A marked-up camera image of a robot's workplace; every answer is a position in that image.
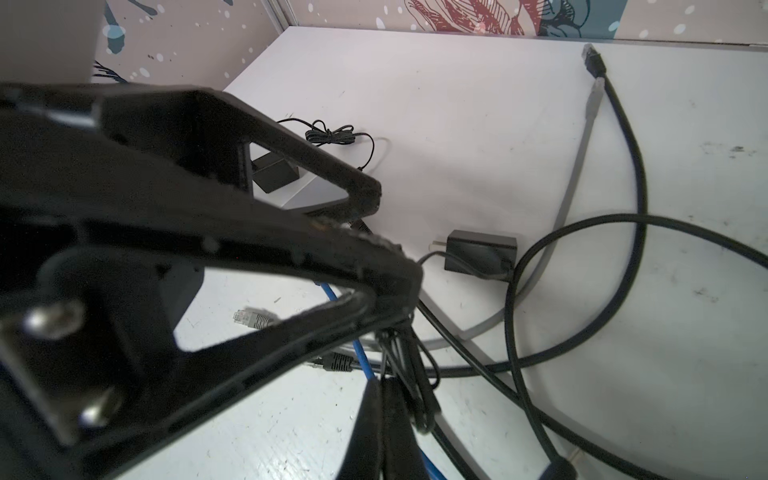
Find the wall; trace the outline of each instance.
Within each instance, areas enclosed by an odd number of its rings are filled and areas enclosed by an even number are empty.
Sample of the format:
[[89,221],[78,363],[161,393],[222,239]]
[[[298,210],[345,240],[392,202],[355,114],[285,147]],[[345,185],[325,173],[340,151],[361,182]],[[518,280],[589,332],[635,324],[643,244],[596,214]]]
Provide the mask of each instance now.
[[193,84],[221,90],[279,32],[261,0],[160,1],[145,5],[138,0],[107,0],[95,81]]
[[88,81],[103,2],[0,0],[0,81]]
[[768,42],[765,0],[287,0],[299,25]]

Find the black power adapter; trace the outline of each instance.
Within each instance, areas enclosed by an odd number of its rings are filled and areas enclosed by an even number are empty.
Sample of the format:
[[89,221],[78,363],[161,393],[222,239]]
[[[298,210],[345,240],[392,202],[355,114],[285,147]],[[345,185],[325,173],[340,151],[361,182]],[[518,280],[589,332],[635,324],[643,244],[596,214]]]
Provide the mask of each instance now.
[[445,242],[445,269],[466,273],[451,256],[458,257],[485,275],[506,275],[503,280],[512,279],[512,271],[518,256],[518,241],[513,237],[489,233],[453,230]]
[[269,152],[252,161],[253,181],[265,194],[299,180],[299,168],[282,155]]

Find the blue ethernet cable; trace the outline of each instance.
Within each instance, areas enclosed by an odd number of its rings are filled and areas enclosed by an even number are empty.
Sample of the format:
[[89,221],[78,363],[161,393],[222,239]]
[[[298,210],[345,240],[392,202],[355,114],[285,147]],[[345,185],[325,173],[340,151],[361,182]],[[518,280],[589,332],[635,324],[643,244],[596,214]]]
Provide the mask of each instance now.
[[[336,297],[336,294],[331,290],[331,286],[328,283],[318,283],[320,287],[323,289],[323,291],[328,296],[328,300],[334,301],[337,300],[338,297]],[[362,349],[362,345],[360,345],[360,341],[358,339],[355,339],[352,342],[352,345],[355,347],[355,353],[357,354],[357,361],[360,364],[360,369],[363,373],[366,374],[366,378],[368,380],[372,380],[376,378],[376,374],[373,372],[373,369],[371,368],[371,364],[368,362],[368,356],[366,355],[366,351]],[[427,455],[424,455],[424,452],[422,452],[422,458],[424,459],[424,466],[427,469],[427,473],[429,474],[429,477],[432,480],[448,480],[445,478],[445,476],[438,470],[438,468],[435,466],[434,463],[427,457]]]

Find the coiled black wire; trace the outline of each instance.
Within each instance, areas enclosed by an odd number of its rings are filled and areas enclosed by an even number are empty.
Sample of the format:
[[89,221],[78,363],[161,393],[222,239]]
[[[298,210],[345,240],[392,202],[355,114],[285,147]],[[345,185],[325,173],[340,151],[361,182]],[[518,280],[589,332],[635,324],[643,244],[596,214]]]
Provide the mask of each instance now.
[[[655,225],[657,227],[677,230],[679,232],[687,233],[689,235],[693,235],[694,237],[698,237],[702,240],[706,240],[708,242],[714,243],[722,248],[725,248],[734,253],[737,253],[738,255],[741,255],[742,257],[754,263],[757,263],[758,265],[762,266],[765,269],[768,269],[768,256],[759,252],[758,250],[753,249],[752,247],[748,247],[743,243],[737,242],[736,240],[733,240],[729,237],[725,237],[724,235],[713,232],[712,230],[707,230],[706,228],[702,228],[690,223],[681,222],[679,220],[666,218],[666,217],[657,217],[654,215],[613,214],[613,215],[603,215],[600,217],[588,218],[580,222],[572,223],[571,225],[563,227],[560,230],[556,230],[550,233],[549,235],[547,235],[546,237],[542,238],[538,242],[536,242],[533,247],[531,247],[530,249],[528,249],[527,252],[525,252],[525,255],[523,255],[523,257],[520,259],[520,262],[515,267],[515,274],[507,288],[504,324],[505,324],[505,333],[507,337],[507,353],[509,355],[509,362],[511,364],[512,377],[515,379],[515,386],[517,386],[518,397],[520,399],[521,406],[525,410],[525,414],[528,417],[529,422],[531,423],[531,427],[534,429],[534,432],[537,434],[536,436],[537,438],[539,438],[539,441],[542,444],[542,448],[544,448],[545,451],[548,452],[548,456],[551,454],[551,452],[548,451],[549,448],[551,448],[551,450],[554,451],[555,456],[557,456],[558,454],[554,450],[554,446],[552,446],[551,440],[547,436],[547,433],[544,431],[544,426],[542,423],[543,418],[541,417],[540,411],[536,409],[533,406],[533,403],[531,402],[530,395],[528,394],[528,389],[525,387],[525,380],[523,379],[522,372],[520,370],[520,363],[517,357],[517,349],[515,348],[515,326],[514,326],[515,291],[518,288],[518,284],[520,283],[523,270],[531,262],[531,260],[536,255],[536,253],[541,251],[541,249],[545,248],[547,245],[553,242],[556,242],[558,239],[565,237],[566,235],[570,235],[571,233],[578,232],[579,230],[583,230],[585,228],[594,227],[597,225],[604,225],[606,223],[638,223],[638,224],[642,223],[644,225]],[[590,452],[589,450],[583,447],[581,447],[581,449],[584,450],[586,453],[589,453],[590,455],[595,456],[595,458],[603,460],[602,458],[596,456],[593,452]],[[632,466],[632,468],[629,468],[628,471],[625,471],[625,470],[621,470],[621,471],[628,475],[632,475],[635,478],[647,477],[647,471],[641,469],[640,467],[636,467],[634,465]]]
[[[517,392],[509,388],[506,383],[502,382],[493,372],[488,370],[485,365],[483,365],[482,362],[477,359],[477,357],[472,355],[469,350],[467,350],[467,348],[456,337],[454,337],[442,323],[440,323],[437,317],[435,317],[432,311],[430,311],[421,300],[419,301],[419,304],[416,306],[416,308],[419,309],[424,317],[432,324],[432,326],[435,327],[438,333],[440,333],[440,335],[442,335],[442,337],[451,344],[456,352],[458,352],[458,354],[461,355],[462,358],[480,376],[488,380],[488,382],[494,386],[494,388],[496,388],[503,396],[507,397],[512,403],[522,407],[520,397],[518,396]],[[557,433],[562,438],[568,440],[571,444],[576,445],[578,448],[605,463],[606,465],[617,469],[619,472],[623,472],[641,480],[668,480],[661,475],[657,475],[649,470],[646,470],[645,468],[635,465],[632,462],[624,460],[618,455],[610,453],[608,450],[590,442],[589,440],[585,439],[581,435],[577,434],[573,430],[569,429],[536,407],[534,407],[534,409],[541,422],[550,430]]]
[[[364,131],[355,132],[355,128],[352,125],[344,125],[343,127],[339,127],[334,131],[331,131],[328,129],[328,127],[326,127],[326,122],[322,120],[315,120],[314,122],[310,123],[308,121],[302,120],[301,118],[284,118],[283,120],[279,120],[277,123],[282,124],[286,121],[298,121],[309,127],[310,129],[304,134],[304,137],[306,138],[306,141],[317,144],[318,147],[326,144],[350,145],[355,143],[355,139],[357,139],[357,137],[368,137],[371,139],[371,154],[368,156],[368,161],[366,164],[362,167],[357,167],[357,170],[362,171],[363,168],[368,167],[368,164],[371,163],[371,159],[373,158],[373,151],[376,149],[376,142],[373,140],[373,137]],[[322,130],[315,126],[315,124],[318,123],[323,124]]]

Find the white surface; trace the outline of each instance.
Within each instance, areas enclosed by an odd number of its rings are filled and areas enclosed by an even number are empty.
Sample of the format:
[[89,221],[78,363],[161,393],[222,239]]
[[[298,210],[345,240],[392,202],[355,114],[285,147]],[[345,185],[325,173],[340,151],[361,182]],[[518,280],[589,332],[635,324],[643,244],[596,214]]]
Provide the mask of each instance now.
[[[322,118],[332,129],[352,123],[373,135],[369,172],[383,196],[366,222],[407,254],[426,253],[455,228],[514,234],[522,253],[548,232],[570,173],[592,82],[581,48],[293,27],[227,90],[272,118]],[[768,56],[650,45],[598,50],[645,156],[650,211],[767,251]],[[357,165],[368,146],[323,148]],[[633,207],[630,159],[605,101],[571,220]],[[632,230],[599,227],[558,244],[516,316],[522,353],[565,339],[604,305]],[[501,307],[504,286],[430,260],[424,290],[464,329]],[[613,321],[575,351],[527,370],[535,402],[657,473],[766,478],[766,292],[768,273],[759,267],[652,227],[641,273]],[[244,306],[287,316],[322,301],[312,284],[207,271],[177,337],[185,346],[214,343],[247,331],[231,320]],[[420,317],[416,329],[435,336]],[[502,359],[502,328],[476,345]],[[459,363],[447,350],[437,358]],[[297,368],[124,479],[333,478],[363,383],[358,372]],[[477,378],[447,379],[437,395],[489,478],[538,477],[547,461],[522,411]],[[449,479],[458,478],[431,438],[419,441]],[[591,458],[578,469],[583,478],[625,478]]]

